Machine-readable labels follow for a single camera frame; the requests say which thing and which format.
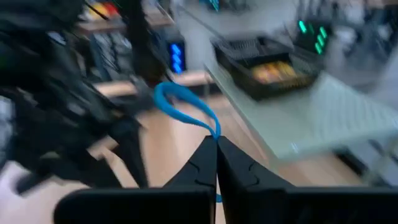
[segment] black tray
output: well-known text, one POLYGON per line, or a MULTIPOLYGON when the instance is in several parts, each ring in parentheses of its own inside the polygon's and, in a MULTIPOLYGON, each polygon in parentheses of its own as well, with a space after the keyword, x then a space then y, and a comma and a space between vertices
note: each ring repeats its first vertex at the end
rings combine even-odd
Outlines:
POLYGON ((312 54, 291 49, 268 37, 251 40, 213 42, 217 62, 232 76, 235 84, 254 100, 281 95, 292 90, 310 86, 318 77, 323 65, 312 54), (267 62, 283 61, 290 64, 297 78, 261 83, 251 71, 252 67, 267 62))

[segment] blue cable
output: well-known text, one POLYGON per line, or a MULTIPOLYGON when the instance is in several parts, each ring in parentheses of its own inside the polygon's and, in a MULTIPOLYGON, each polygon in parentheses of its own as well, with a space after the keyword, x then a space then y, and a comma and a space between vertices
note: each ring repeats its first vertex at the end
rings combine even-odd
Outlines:
POLYGON ((171 116, 174 119, 177 119, 184 123, 194 124, 208 129, 215 140, 217 140, 218 137, 221 135, 220 122, 218 121, 218 118, 214 114, 214 112, 204 102, 202 102, 202 100, 200 100, 195 94, 193 94, 188 88, 184 86, 172 82, 163 82, 161 84, 158 84, 155 87, 155 104, 158 107, 158 109, 160 109, 165 114, 171 116), (209 127, 207 124, 203 123, 202 121, 199 121, 195 118, 192 118, 191 116, 188 116, 176 110, 167 101, 165 95, 176 96, 178 99, 186 101, 187 103, 190 103, 191 105, 197 107, 199 110, 202 110, 209 117, 214 119, 216 130, 213 130, 211 127, 209 127))

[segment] green light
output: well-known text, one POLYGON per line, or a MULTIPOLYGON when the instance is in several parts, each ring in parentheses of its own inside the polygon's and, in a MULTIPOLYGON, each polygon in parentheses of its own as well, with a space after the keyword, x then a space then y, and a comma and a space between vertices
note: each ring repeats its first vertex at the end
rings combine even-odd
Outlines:
POLYGON ((210 2, 211 2, 211 4, 213 5, 214 9, 218 12, 218 10, 219 10, 218 1, 210 0, 210 2))
POLYGON ((3 68, 7 65, 7 57, 4 55, 0 55, 0 68, 3 68))
POLYGON ((298 25, 300 26, 301 32, 303 32, 304 34, 307 32, 307 28, 304 25, 303 21, 299 21, 298 25))
POLYGON ((319 42, 319 44, 323 47, 324 46, 324 41, 323 41, 323 39, 322 39, 322 37, 321 37, 321 35, 318 35, 318 42, 319 42))
POLYGON ((316 44, 315 44, 315 49, 317 50, 318 54, 322 54, 322 49, 321 49, 321 47, 319 46, 319 43, 316 43, 316 44))
POLYGON ((325 28, 321 27, 321 28, 319 28, 319 30, 320 30, 320 32, 321 32, 321 34, 322 34, 322 37, 323 37, 324 39, 328 37, 328 34, 326 34, 325 28))
POLYGON ((312 27, 312 25, 310 24, 310 31, 311 31, 311 33, 312 34, 314 34, 315 33, 315 31, 313 30, 313 27, 312 27))

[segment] table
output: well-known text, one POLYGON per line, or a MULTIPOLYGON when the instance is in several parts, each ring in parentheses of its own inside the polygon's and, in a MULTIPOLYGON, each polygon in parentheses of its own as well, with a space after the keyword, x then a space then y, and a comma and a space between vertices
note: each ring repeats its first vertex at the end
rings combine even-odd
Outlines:
MULTIPOLYGON (((254 101, 241 91, 216 62, 208 73, 229 99, 257 140, 263 143, 272 170, 279 165, 345 144, 398 135, 398 113, 367 98, 327 73, 311 88, 285 96, 254 101)), ((392 153, 398 141, 386 153, 392 153)), ((365 175, 373 181, 382 162, 365 175)))
MULTIPOLYGON (((208 78, 208 74, 204 71, 189 71, 183 75, 174 76, 177 83, 185 86, 203 84, 204 78, 208 78)), ((95 87, 106 96, 129 95, 138 91, 129 82, 100 83, 95 87)), ((223 96, 211 97, 208 104, 211 107, 229 106, 223 96)), ((186 103, 176 103, 174 106, 194 118, 200 120, 206 118, 200 110, 186 103)), ((141 132, 141 147, 151 186, 164 185, 186 163, 203 137, 208 135, 208 131, 202 127, 181 123, 157 110, 142 113, 138 119, 144 127, 141 132)), ((264 153, 252 141, 252 136, 247 132, 246 127, 241 126, 242 121, 235 119, 235 114, 223 116, 220 122, 225 124, 224 134, 232 142, 241 146, 241 149, 253 159, 265 164, 264 153)), ((90 154, 97 159, 105 157, 123 187, 137 187, 123 162, 111 153, 117 145, 115 140, 104 138, 90 147, 90 154)), ((0 175, 0 223, 51 224, 52 211, 57 202, 66 194, 86 187, 78 182, 61 180, 54 182, 56 179, 54 178, 27 197, 20 197, 12 191, 12 186, 15 179, 25 173, 26 171, 16 164, 10 164, 7 172, 0 175)), ((289 167, 284 177, 298 185, 359 184, 357 176, 334 157, 317 158, 317 161, 307 161, 289 167), (311 170, 317 170, 317 173, 308 174, 311 170)), ((225 224, 222 203, 217 203, 216 206, 216 223, 225 224)))

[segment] wooden floor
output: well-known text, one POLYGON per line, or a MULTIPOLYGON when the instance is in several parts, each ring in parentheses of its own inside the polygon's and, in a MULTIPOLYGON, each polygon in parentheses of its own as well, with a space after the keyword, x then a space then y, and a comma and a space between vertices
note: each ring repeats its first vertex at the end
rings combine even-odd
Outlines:
MULTIPOLYGON (((233 111, 227 99, 214 96, 208 104, 216 110, 222 125, 222 132, 264 166, 266 155, 254 140, 240 117, 233 111)), ((206 120, 195 108, 184 103, 176 105, 178 109, 195 118, 206 120)), ((143 125, 141 131, 142 151, 146 162, 150 184, 162 186, 193 154, 207 130, 173 120, 157 110, 139 116, 143 125)), ((135 187, 136 183, 127 172, 124 164, 107 148, 115 145, 111 139, 105 139, 93 147, 92 153, 105 156, 118 178, 125 187, 135 187)), ((56 203, 67 193, 86 186, 77 182, 50 180, 25 197, 12 191, 15 179, 26 171, 15 163, 10 163, 0 176, 0 223, 52 223, 52 211, 56 203)), ((296 162, 281 168, 279 174, 299 186, 303 185, 359 185, 359 178, 335 156, 328 154, 296 162)), ((222 204, 217 206, 217 224, 225 223, 222 204)))

